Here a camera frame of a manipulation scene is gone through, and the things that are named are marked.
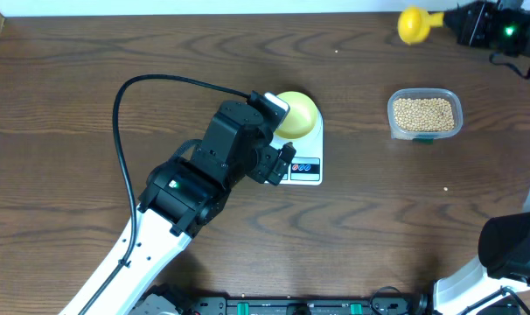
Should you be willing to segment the yellow bowl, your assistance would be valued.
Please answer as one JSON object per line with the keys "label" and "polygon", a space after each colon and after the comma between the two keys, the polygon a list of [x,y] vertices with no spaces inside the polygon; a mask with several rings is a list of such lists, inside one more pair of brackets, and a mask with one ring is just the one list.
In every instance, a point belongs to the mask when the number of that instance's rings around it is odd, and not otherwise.
{"label": "yellow bowl", "polygon": [[306,94],[287,91],[277,96],[289,105],[289,113],[275,134],[285,139],[308,136],[318,125],[319,111],[315,102]]}

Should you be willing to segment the yellow measuring scoop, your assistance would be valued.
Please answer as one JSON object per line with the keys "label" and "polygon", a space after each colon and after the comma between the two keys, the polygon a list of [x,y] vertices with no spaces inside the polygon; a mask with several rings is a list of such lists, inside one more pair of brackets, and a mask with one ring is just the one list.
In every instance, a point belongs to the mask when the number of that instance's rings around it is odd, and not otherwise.
{"label": "yellow measuring scoop", "polygon": [[432,28],[443,27],[444,13],[429,13],[427,10],[416,6],[409,6],[404,10],[397,23],[400,39],[414,45],[425,41]]}

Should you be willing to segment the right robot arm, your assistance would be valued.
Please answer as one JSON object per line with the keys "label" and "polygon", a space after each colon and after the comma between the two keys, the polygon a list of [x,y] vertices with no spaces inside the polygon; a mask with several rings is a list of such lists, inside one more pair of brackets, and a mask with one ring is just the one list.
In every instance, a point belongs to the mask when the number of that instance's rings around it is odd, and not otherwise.
{"label": "right robot arm", "polygon": [[[443,23],[463,46],[497,56],[530,59],[530,12],[519,1],[473,1],[447,10]],[[530,67],[520,75],[530,80]],[[452,276],[435,282],[434,314],[476,314],[504,298],[529,313],[519,294],[530,291],[530,190],[521,213],[489,219],[479,236],[477,256]]]}

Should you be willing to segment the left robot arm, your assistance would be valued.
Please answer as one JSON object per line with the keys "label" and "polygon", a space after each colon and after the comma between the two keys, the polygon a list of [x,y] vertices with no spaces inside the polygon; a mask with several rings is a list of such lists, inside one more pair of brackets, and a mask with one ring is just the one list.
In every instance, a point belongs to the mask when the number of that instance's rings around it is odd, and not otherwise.
{"label": "left robot arm", "polygon": [[155,168],[131,219],[65,314],[126,314],[160,271],[225,207],[244,177],[277,186],[296,155],[271,142],[289,114],[273,94],[225,101],[188,159],[175,154]]}

